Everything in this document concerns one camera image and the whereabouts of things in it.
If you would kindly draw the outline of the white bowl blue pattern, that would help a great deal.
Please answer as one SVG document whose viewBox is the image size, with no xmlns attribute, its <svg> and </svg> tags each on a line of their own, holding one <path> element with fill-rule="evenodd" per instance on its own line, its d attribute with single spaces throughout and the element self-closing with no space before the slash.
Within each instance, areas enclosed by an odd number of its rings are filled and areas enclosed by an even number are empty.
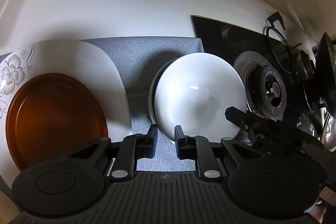
<svg viewBox="0 0 336 224">
<path fill-rule="evenodd" d="M 231 106 L 247 110 L 242 79 L 229 63 L 209 53 L 173 61 L 154 93 L 157 125 L 169 140 L 174 139 L 176 125 L 182 126 L 185 135 L 204 136 L 212 142 L 235 138 L 240 129 L 225 116 Z"/>
</svg>

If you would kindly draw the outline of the orange round plate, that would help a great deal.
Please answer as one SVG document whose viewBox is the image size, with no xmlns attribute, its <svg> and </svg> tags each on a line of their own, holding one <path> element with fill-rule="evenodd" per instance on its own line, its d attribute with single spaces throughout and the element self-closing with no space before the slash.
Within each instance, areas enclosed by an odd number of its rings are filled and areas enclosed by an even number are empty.
<svg viewBox="0 0 336 224">
<path fill-rule="evenodd" d="M 34 77 L 15 93 L 5 129 L 9 153 L 20 171 L 108 136 L 93 93 L 60 73 Z"/>
</svg>

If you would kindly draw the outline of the silver gas burner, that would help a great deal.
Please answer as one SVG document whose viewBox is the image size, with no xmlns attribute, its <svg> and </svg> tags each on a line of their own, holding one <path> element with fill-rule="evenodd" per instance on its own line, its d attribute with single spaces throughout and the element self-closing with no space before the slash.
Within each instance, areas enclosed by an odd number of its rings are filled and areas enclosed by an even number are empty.
<svg viewBox="0 0 336 224">
<path fill-rule="evenodd" d="M 262 118 L 282 120 L 287 94 L 278 70 L 264 56 L 254 51 L 238 55 L 234 69 L 245 87 L 247 109 Z"/>
</svg>

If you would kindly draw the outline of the black gas stove top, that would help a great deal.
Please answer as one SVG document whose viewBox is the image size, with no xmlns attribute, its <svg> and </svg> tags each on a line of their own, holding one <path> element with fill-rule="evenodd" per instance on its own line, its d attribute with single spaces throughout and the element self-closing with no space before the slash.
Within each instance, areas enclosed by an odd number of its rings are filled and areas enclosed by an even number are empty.
<svg viewBox="0 0 336 224">
<path fill-rule="evenodd" d="M 191 21 L 206 53 L 216 55 L 239 74 L 248 111 L 274 121 L 285 121 L 316 138 L 322 136 L 315 66 L 300 44 L 291 46 L 269 18 L 264 34 L 198 15 Z"/>
</svg>

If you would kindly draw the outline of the black pan support grate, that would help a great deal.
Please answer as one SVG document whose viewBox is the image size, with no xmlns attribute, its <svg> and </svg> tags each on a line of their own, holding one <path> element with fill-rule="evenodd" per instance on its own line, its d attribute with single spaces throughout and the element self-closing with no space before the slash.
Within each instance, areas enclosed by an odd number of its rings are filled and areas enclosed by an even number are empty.
<svg viewBox="0 0 336 224">
<path fill-rule="evenodd" d="M 274 12 L 266 20 L 269 23 L 268 27 L 266 28 L 265 34 L 267 36 L 270 46 L 270 55 L 284 73 L 288 73 L 289 75 L 293 74 L 294 55 L 292 53 L 292 50 L 301 46 L 302 43 L 296 43 L 295 45 L 291 46 L 287 42 L 284 35 L 276 28 L 275 22 L 278 21 L 282 29 L 285 30 L 284 20 L 278 11 Z M 279 42 L 275 43 L 273 41 L 273 38 L 271 38 L 270 36 L 271 32 L 274 32 L 280 38 Z"/>
</svg>

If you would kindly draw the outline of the black wok with lid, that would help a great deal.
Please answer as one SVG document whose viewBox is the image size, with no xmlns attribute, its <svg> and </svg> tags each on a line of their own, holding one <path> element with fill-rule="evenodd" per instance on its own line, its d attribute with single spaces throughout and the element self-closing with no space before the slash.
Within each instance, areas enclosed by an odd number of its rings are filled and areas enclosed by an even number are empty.
<svg viewBox="0 0 336 224">
<path fill-rule="evenodd" d="M 335 48 L 327 33 L 317 47 L 315 62 L 301 55 L 305 79 L 303 90 L 310 111 L 325 108 L 322 122 L 322 144 L 335 151 Z"/>
</svg>

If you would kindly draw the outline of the wooden cutting board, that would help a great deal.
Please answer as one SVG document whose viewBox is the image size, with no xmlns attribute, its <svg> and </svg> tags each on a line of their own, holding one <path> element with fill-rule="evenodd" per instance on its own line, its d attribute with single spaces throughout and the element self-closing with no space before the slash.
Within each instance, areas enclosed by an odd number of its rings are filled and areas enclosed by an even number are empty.
<svg viewBox="0 0 336 224">
<path fill-rule="evenodd" d="M 0 191 L 0 224 L 10 223 L 20 211 L 17 205 L 2 191 Z"/>
</svg>

